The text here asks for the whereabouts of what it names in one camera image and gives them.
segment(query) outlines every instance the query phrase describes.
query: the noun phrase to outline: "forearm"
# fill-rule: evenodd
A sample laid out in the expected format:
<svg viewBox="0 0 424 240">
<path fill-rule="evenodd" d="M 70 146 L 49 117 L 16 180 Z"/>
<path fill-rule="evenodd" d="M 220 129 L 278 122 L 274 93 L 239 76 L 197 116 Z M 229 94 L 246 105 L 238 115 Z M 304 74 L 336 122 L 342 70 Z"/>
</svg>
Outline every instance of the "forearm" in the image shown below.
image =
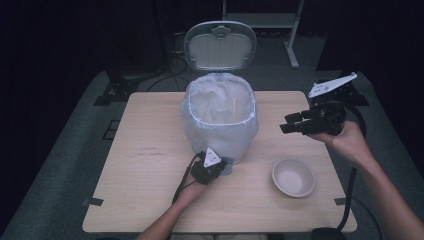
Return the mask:
<svg viewBox="0 0 424 240">
<path fill-rule="evenodd" d="M 422 239 L 424 225 L 374 158 L 359 171 L 369 188 L 377 215 L 388 239 Z"/>
<path fill-rule="evenodd" d="M 166 210 L 152 225 L 150 225 L 136 240 L 165 240 L 172 232 L 185 206 L 176 202 Z"/>
</svg>

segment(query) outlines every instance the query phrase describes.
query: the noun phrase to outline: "finger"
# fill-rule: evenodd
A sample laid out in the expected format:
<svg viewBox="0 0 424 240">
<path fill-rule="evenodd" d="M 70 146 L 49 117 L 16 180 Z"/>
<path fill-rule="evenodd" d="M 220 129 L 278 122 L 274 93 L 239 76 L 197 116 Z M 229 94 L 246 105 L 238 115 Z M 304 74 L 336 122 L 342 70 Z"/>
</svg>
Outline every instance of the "finger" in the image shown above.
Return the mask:
<svg viewBox="0 0 424 240">
<path fill-rule="evenodd" d="M 314 140 L 321 141 L 321 142 L 324 142 L 324 143 L 329 143 L 334 138 L 334 136 L 326 134 L 326 133 L 310 134 L 310 135 L 307 135 L 307 136 L 314 139 Z"/>
</svg>

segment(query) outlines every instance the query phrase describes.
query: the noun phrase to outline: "metal stand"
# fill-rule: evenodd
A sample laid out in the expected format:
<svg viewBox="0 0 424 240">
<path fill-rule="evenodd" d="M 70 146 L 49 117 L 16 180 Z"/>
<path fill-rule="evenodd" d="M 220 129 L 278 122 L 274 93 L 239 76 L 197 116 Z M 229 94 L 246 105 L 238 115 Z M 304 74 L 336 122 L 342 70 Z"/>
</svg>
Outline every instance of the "metal stand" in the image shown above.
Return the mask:
<svg viewBox="0 0 424 240">
<path fill-rule="evenodd" d="M 284 45 L 292 68 L 297 69 L 299 68 L 299 63 L 293 51 L 293 42 L 304 3 L 305 0 L 299 0 L 296 13 L 227 13 L 227 0 L 223 0 L 222 19 L 242 22 L 251 28 L 290 28 L 290 39 L 289 41 L 285 41 Z"/>
</svg>

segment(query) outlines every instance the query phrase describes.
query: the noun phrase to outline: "hand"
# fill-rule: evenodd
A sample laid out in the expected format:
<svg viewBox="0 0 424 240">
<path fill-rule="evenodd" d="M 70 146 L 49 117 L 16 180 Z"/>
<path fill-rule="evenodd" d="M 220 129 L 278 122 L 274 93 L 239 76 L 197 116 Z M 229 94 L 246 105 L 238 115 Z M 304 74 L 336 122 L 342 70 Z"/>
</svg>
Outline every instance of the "hand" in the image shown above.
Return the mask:
<svg viewBox="0 0 424 240">
<path fill-rule="evenodd" d="M 342 132 L 337 136 L 325 133 L 308 136 L 335 149 L 353 167 L 365 167 L 368 161 L 374 159 L 359 126 L 354 122 L 346 121 Z"/>
<path fill-rule="evenodd" d="M 194 202 L 203 194 L 203 192 L 208 188 L 210 184 L 203 185 L 201 183 L 198 183 L 191 175 L 191 173 L 188 174 L 184 184 L 184 186 L 186 187 L 183 188 L 183 190 L 180 192 L 176 203 L 182 204 L 184 207 L 188 207 L 192 202 Z"/>
</svg>

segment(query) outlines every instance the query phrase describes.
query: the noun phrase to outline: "white bowl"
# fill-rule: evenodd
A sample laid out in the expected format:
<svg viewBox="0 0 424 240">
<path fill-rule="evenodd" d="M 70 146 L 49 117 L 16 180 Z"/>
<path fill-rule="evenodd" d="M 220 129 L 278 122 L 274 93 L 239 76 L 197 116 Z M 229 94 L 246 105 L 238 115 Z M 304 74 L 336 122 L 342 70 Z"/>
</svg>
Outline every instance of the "white bowl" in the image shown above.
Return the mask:
<svg viewBox="0 0 424 240">
<path fill-rule="evenodd" d="M 305 197 L 315 187 L 315 176 L 311 168 L 295 159 L 277 162 L 272 169 L 272 179 L 278 189 L 292 197 Z"/>
</svg>

